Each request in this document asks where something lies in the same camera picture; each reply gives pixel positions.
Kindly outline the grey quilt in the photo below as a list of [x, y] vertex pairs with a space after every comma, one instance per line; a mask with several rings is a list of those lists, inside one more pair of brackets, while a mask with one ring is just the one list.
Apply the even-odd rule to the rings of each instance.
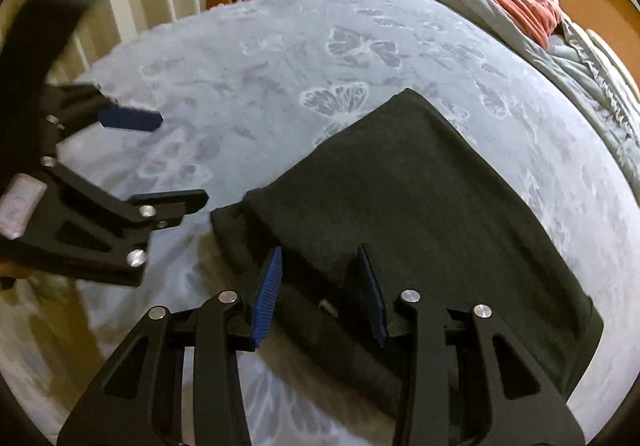
[[639, 192], [639, 110], [585, 29], [564, 15], [561, 40], [545, 49], [495, 0], [438, 1], [499, 38], [548, 78], [598, 133], [631, 189]]

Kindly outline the blue butterfly bedspread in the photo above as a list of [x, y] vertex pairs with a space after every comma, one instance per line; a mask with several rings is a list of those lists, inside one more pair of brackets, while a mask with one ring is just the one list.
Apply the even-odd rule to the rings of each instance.
[[[543, 74], [435, 0], [254, 0], [160, 25], [78, 81], [159, 110], [160, 130], [94, 125], [63, 162], [118, 197], [203, 188], [153, 236], [140, 288], [36, 274], [1, 293], [1, 374], [52, 443], [150, 307], [197, 307], [228, 273], [209, 210], [269, 184], [405, 88], [429, 100], [526, 201], [604, 322], [570, 396], [592, 440], [639, 371], [639, 206], [600, 133]], [[390, 445], [393, 421], [274, 329], [239, 358], [254, 445]]]

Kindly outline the black pants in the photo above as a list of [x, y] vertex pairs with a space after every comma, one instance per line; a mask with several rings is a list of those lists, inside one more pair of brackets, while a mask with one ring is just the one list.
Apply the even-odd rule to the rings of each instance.
[[277, 321], [390, 416], [405, 362], [393, 309], [401, 291], [445, 310], [489, 305], [563, 396], [602, 335], [601, 316], [535, 214], [413, 90], [210, 221], [241, 277], [281, 249]]

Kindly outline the pink blanket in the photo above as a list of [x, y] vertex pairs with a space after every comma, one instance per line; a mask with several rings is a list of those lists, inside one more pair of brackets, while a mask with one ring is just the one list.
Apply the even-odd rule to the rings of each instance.
[[549, 37], [562, 20], [562, 10], [553, 0], [494, 0], [514, 24], [547, 50]]

